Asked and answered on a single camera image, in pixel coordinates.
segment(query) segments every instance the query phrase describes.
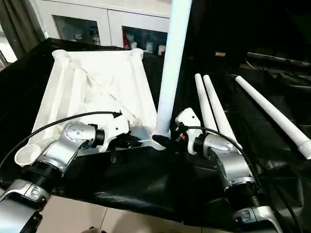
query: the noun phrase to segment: white plastic rod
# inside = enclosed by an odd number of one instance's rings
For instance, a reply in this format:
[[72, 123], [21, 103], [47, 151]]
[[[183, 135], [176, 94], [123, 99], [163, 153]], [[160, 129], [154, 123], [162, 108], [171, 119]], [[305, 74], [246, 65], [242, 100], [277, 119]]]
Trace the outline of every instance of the white plastic rod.
[[231, 129], [229, 121], [225, 115], [224, 109], [218, 99], [217, 93], [208, 75], [203, 77], [210, 105], [212, 106], [219, 132], [237, 141]]
[[192, 0], [173, 0], [154, 134], [170, 135], [177, 82]]
[[281, 129], [295, 142], [299, 151], [306, 159], [311, 159], [311, 140], [301, 132], [287, 117], [274, 107], [264, 96], [253, 88], [241, 76], [235, 79], [239, 85], [256, 101], [260, 107], [281, 127]]
[[212, 110], [209, 105], [206, 91], [203, 85], [202, 77], [200, 74], [196, 74], [194, 78], [196, 83], [196, 89], [198, 91], [204, 126], [212, 130], [218, 131]]

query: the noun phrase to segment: black cloth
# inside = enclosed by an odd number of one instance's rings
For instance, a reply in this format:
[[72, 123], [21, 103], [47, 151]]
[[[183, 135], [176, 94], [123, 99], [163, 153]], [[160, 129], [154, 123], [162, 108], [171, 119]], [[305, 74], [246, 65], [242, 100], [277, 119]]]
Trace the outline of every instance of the black cloth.
[[[53, 66], [51, 53], [57, 49], [118, 50], [116, 47], [48, 39], [0, 72], [0, 158], [31, 132]], [[157, 107], [163, 58], [145, 53], [143, 65]], [[280, 218], [280, 222], [291, 227], [294, 225], [279, 192], [294, 209], [304, 232], [311, 232], [310, 163], [297, 151], [288, 136], [234, 82], [231, 74], [242, 75], [308, 137], [311, 137], [310, 80], [290, 76], [274, 79], [268, 72], [258, 70], [209, 72], [196, 68], [197, 65], [187, 59], [182, 63], [173, 118], [187, 107], [192, 107], [201, 118], [194, 74], [208, 73], [238, 141], [250, 157], [269, 170], [268, 174], [261, 174], [261, 181], [271, 203], [285, 217], [283, 221]], [[188, 225], [237, 231], [215, 170], [188, 163], [185, 156], [175, 154], [174, 149], [117, 151], [117, 156], [123, 158], [119, 164], [110, 163], [110, 153], [79, 157], [72, 162], [53, 193], [183, 221]], [[18, 178], [20, 170], [11, 158], [0, 171], [2, 186], [6, 187]]]

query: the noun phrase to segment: glass cabinet door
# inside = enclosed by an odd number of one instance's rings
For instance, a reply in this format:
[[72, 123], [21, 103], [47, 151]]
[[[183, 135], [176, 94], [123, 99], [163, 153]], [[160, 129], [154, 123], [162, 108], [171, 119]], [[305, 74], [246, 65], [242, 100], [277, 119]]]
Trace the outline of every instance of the glass cabinet door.
[[96, 21], [65, 16], [53, 16], [53, 19], [61, 39], [101, 45]]
[[37, 2], [49, 37], [111, 46], [107, 9], [62, 2]]
[[112, 45], [164, 56], [169, 18], [108, 10]]
[[123, 47], [139, 48], [154, 55], [164, 56], [167, 33], [122, 26]]

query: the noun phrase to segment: white plastic part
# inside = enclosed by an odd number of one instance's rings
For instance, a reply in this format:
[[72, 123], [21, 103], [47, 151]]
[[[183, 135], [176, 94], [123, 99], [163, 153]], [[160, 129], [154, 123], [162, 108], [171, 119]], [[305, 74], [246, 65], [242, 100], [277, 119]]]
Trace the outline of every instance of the white plastic part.
[[[186, 108], [182, 111], [175, 119], [177, 125], [183, 123], [185, 126], [201, 126], [201, 122], [199, 118], [196, 116], [192, 108]], [[195, 138], [202, 134], [202, 130], [200, 129], [191, 129], [187, 130], [189, 142], [188, 142], [188, 152], [189, 154], [196, 154], [193, 150], [193, 144]]]
[[274, 107], [262, 94], [253, 88], [241, 76], [235, 79], [238, 84], [256, 101], [260, 107], [281, 127], [281, 129], [295, 142], [299, 151], [306, 159], [311, 159], [311, 140], [302, 133], [287, 117]]
[[173, 0], [166, 44], [159, 106], [154, 134], [170, 135], [180, 65], [184, 51], [192, 0]]
[[105, 131], [104, 144], [99, 148], [99, 152], [107, 150], [109, 143], [122, 133], [128, 133], [129, 124], [124, 115], [114, 118], [106, 126], [103, 127]]
[[206, 91], [203, 85], [202, 77], [200, 74], [196, 74], [194, 78], [196, 83], [196, 89], [198, 91], [204, 126], [212, 130], [218, 131], [212, 110], [209, 105]]
[[62, 133], [63, 128], [59, 125], [55, 125], [51, 127], [51, 131], [53, 136], [44, 138], [38, 142], [33, 144], [28, 144], [22, 148], [20, 148], [14, 157], [14, 161], [19, 166], [23, 167], [25, 165], [32, 164], [40, 153], [53, 141], [59, 138], [59, 135]]
[[231, 139], [233, 139], [236, 142], [237, 140], [235, 138], [235, 135], [231, 129], [229, 121], [225, 115], [224, 109], [223, 109], [223, 107], [222, 107], [222, 105], [218, 99], [217, 93], [214, 89], [214, 86], [213, 86], [209, 76], [204, 75], [203, 80], [204, 80], [205, 87], [207, 90], [210, 105], [212, 106], [212, 109], [213, 109], [213, 112], [215, 115], [215, 119], [217, 122], [219, 132], [226, 135], [227, 137], [230, 137]]
[[20, 148], [14, 157], [16, 164], [21, 167], [32, 164], [41, 153], [41, 147], [36, 144], [26, 145]]

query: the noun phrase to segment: black connector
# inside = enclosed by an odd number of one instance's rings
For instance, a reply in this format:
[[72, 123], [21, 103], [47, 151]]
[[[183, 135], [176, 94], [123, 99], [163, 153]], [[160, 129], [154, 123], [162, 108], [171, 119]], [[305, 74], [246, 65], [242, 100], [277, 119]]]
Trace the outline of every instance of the black connector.
[[225, 193], [234, 211], [268, 205], [255, 182], [233, 185]]
[[27, 167], [22, 179], [36, 184], [50, 193], [61, 177], [60, 170], [52, 165], [37, 161]]

